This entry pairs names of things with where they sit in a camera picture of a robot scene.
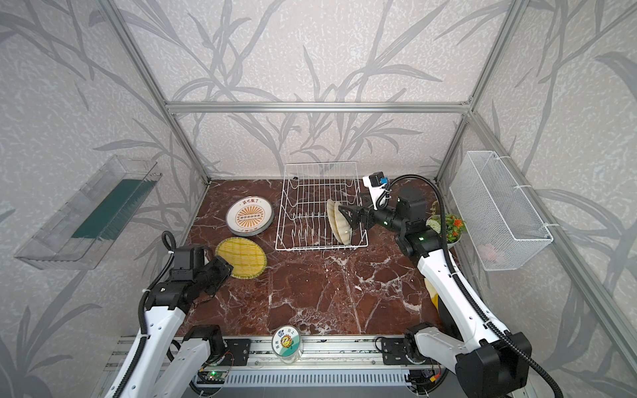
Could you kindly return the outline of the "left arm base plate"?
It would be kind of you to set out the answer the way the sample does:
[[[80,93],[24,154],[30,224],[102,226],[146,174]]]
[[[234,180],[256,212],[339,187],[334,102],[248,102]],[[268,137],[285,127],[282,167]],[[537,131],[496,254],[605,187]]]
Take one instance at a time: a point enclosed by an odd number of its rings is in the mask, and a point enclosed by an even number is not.
[[[218,366],[247,366],[250,356],[250,338],[227,338],[224,340],[226,353]]]

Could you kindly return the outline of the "green woven plate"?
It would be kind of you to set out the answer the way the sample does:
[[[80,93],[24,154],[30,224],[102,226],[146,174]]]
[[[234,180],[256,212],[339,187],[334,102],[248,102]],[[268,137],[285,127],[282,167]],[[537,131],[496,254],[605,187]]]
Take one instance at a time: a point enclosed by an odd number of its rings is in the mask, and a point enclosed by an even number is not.
[[[241,280],[259,277],[267,267],[267,257],[262,248],[252,240],[232,237],[223,240],[215,249],[232,267],[232,276]]]
[[[332,199],[328,199],[326,202],[326,214],[328,216],[328,221],[330,224],[331,231],[336,241],[342,244],[343,241],[341,240],[341,237],[338,233],[337,223],[335,219],[335,202]]]

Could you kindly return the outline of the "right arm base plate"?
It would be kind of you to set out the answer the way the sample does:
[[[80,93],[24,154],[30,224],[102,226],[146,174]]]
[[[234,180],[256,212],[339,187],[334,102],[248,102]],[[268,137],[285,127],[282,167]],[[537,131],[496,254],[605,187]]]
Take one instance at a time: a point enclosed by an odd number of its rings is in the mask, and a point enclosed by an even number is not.
[[[387,366],[422,365],[423,358],[411,358],[407,352],[406,339],[378,336],[374,339],[374,346],[383,356],[383,364]]]

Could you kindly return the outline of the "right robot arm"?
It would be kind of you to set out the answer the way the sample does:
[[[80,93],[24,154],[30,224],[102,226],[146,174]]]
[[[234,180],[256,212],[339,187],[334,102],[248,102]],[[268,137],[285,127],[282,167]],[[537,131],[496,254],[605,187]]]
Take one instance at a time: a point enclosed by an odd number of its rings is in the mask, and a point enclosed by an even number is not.
[[[443,325],[408,328],[405,357],[420,365],[441,364],[456,374],[469,397],[500,397],[527,385],[529,365],[522,359],[532,347],[523,333],[512,334],[484,305],[443,248],[439,232],[426,223],[425,202],[407,188],[396,207],[377,209],[330,201],[333,233],[343,239],[355,229],[380,225],[424,276]]]

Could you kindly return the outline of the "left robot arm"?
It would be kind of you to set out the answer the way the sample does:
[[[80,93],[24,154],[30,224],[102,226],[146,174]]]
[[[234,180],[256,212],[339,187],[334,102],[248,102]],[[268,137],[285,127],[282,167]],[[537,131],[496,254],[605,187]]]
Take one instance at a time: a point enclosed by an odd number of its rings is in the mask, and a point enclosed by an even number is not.
[[[183,337],[168,368],[161,370],[194,301],[203,293],[215,295],[232,270],[220,256],[207,260],[201,246],[173,250],[167,279],[144,290],[138,307],[139,332],[106,396],[180,397],[203,366],[222,359],[227,345],[220,327],[197,326]]]

